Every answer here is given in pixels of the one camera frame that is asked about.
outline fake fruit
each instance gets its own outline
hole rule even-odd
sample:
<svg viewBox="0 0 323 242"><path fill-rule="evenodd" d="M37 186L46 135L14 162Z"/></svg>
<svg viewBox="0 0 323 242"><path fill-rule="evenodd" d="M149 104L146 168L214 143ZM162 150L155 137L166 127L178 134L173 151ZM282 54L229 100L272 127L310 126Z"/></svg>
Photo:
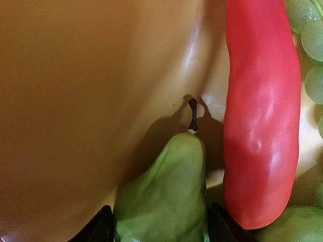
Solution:
<svg viewBox="0 0 323 242"><path fill-rule="evenodd" d="M288 207L271 225L254 236L261 242L322 242L323 210L311 206Z"/></svg>
<svg viewBox="0 0 323 242"><path fill-rule="evenodd" d="M306 23L321 20L311 0L289 0L286 2L286 11L291 29L298 34L302 33Z"/></svg>
<svg viewBox="0 0 323 242"><path fill-rule="evenodd" d="M226 0L230 77L224 204L242 228L275 221L299 157L301 72L283 0Z"/></svg>
<svg viewBox="0 0 323 242"><path fill-rule="evenodd" d="M318 133L323 139L323 116L318 121Z"/></svg>
<svg viewBox="0 0 323 242"><path fill-rule="evenodd" d="M323 21L307 23L302 33L302 46L312 59L323 62Z"/></svg>
<svg viewBox="0 0 323 242"><path fill-rule="evenodd" d="M189 130L173 136L155 163L118 191L116 242L208 241L205 148L195 136L196 100L189 104Z"/></svg>
<svg viewBox="0 0 323 242"><path fill-rule="evenodd" d="M316 104L323 104L323 66L313 67L305 78L305 91Z"/></svg>

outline grape cluster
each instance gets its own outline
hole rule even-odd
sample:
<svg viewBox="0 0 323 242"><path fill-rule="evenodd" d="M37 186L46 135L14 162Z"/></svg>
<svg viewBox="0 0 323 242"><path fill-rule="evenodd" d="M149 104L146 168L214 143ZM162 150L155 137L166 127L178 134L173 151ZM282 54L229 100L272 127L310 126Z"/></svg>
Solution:
<svg viewBox="0 0 323 242"><path fill-rule="evenodd" d="M323 104L323 0L288 0L285 4L291 29L301 35L302 47L313 59L305 91L313 102ZM318 131L323 138L323 116Z"/></svg>

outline plastic fruit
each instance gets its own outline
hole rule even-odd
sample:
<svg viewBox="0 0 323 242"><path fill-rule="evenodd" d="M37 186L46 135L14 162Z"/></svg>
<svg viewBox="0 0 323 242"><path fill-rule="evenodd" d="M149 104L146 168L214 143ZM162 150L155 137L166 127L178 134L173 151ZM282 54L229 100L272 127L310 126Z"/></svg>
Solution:
<svg viewBox="0 0 323 242"><path fill-rule="evenodd" d="M321 20L316 7L309 0L289 0L286 2L286 11L291 29L298 34L302 33L306 23Z"/></svg>
<svg viewBox="0 0 323 242"><path fill-rule="evenodd" d="M302 32L302 46L309 57L323 62L323 21L305 25Z"/></svg>
<svg viewBox="0 0 323 242"><path fill-rule="evenodd" d="M313 67L305 78L305 91L316 104L323 104L323 67Z"/></svg>
<svg viewBox="0 0 323 242"><path fill-rule="evenodd" d="M274 223L255 233L261 242L322 242L323 210L316 207L288 207Z"/></svg>
<svg viewBox="0 0 323 242"><path fill-rule="evenodd" d="M323 183L316 189L316 203L323 209Z"/></svg>
<svg viewBox="0 0 323 242"><path fill-rule="evenodd" d="M193 110L189 130L173 136L155 163L118 192L116 242L208 239L205 149L195 136L196 100L189 103Z"/></svg>

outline tan surface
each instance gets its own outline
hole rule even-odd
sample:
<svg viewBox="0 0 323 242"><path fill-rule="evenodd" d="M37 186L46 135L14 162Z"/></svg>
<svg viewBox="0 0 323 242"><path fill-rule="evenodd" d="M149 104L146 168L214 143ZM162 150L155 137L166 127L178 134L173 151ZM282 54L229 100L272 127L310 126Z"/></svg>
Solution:
<svg viewBox="0 0 323 242"><path fill-rule="evenodd" d="M186 95L206 104L199 134L209 153L209 199L221 200L224 7L222 0L0 3L0 236L71 238L186 129ZM319 113L303 94L292 203L312 203L323 180Z"/></svg>

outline pear stem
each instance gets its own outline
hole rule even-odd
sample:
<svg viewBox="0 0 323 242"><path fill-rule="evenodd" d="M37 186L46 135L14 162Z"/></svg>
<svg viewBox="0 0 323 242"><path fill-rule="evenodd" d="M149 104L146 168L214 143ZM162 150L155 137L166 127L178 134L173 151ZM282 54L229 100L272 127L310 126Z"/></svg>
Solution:
<svg viewBox="0 0 323 242"><path fill-rule="evenodd" d="M188 127L188 130L195 134L197 132L197 110L196 110L197 101L194 98L191 98L188 101L188 104L192 109L192 121L190 123L190 126Z"/></svg>

